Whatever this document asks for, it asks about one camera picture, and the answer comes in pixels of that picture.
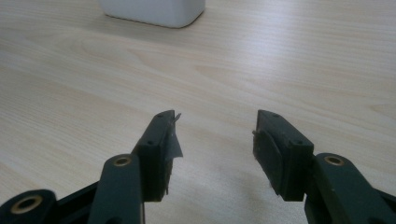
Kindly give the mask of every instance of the white box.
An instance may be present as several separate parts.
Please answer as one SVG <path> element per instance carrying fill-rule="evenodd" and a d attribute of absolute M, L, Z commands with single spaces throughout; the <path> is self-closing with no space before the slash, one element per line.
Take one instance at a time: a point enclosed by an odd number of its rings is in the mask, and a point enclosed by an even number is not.
<path fill-rule="evenodd" d="M 187 26 L 204 11 L 205 0 L 99 0 L 108 15 L 172 28 Z"/>

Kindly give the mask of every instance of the screw hole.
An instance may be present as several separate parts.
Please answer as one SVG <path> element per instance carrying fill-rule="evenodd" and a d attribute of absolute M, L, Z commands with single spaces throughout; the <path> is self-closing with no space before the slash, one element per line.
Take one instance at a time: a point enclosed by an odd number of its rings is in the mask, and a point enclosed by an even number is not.
<path fill-rule="evenodd" d="M 14 205 L 11 207 L 11 213 L 16 215 L 27 213 L 38 207 L 42 202 L 43 198 L 38 194 L 24 197 L 17 203 L 14 203 Z"/>
<path fill-rule="evenodd" d="M 121 224 L 121 223 L 122 223 L 122 218 L 120 217 L 113 217 L 106 222 L 106 224 Z"/>
<path fill-rule="evenodd" d="M 127 165 L 129 163 L 131 163 L 131 159 L 129 157 L 121 157 L 121 158 L 116 159 L 113 162 L 113 164 L 115 166 L 124 166 L 124 165 Z"/>
<path fill-rule="evenodd" d="M 334 157 L 334 156 L 327 156 L 324 158 L 324 160 L 331 164 L 331 165 L 337 165 L 337 166 L 343 166 L 344 165 L 344 161 L 341 160 L 338 157 Z"/>

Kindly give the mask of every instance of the black plastic bracket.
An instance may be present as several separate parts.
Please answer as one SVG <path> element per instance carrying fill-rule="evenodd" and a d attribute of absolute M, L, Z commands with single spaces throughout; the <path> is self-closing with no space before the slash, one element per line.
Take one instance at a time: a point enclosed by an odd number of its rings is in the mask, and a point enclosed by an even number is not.
<path fill-rule="evenodd" d="M 302 201 L 310 224 L 396 223 L 394 196 L 371 187 L 348 159 L 313 155 L 313 144 L 278 114 L 259 111 L 253 154 L 284 201 Z"/>
<path fill-rule="evenodd" d="M 144 202 L 168 190 L 173 158 L 182 152 L 174 110 L 156 115 L 131 154 L 109 159 L 101 179 L 56 201 L 46 189 L 24 192 L 0 207 L 1 224 L 145 223 Z"/>

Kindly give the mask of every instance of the light wood grain surface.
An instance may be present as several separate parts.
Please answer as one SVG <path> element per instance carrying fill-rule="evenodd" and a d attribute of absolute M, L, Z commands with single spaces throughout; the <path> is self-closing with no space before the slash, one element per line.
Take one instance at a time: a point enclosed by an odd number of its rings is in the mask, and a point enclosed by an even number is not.
<path fill-rule="evenodd" d="M 396 195 L 396 2 L 207 0 L 167 29 L 95 0 L 0 1 L 0 203 L 91 184 L 172 108 L 184 158 L 147 223 L 306 223 L 253 158 L 258 109 Z"/>

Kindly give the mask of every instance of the wooden table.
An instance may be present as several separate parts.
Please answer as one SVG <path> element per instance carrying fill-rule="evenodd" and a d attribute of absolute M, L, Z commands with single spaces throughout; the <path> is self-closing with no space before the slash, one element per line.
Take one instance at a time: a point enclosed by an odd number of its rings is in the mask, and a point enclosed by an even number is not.
<path fill-rule="evenodd" d="M 396 2 L 208 0 L 183 29 L 0 2 L 0 203 L 91 184 L 172 108 L 184 158 L 147 223 L 306 223 L 254 160 L 258 109 L 396 195 Z"/>

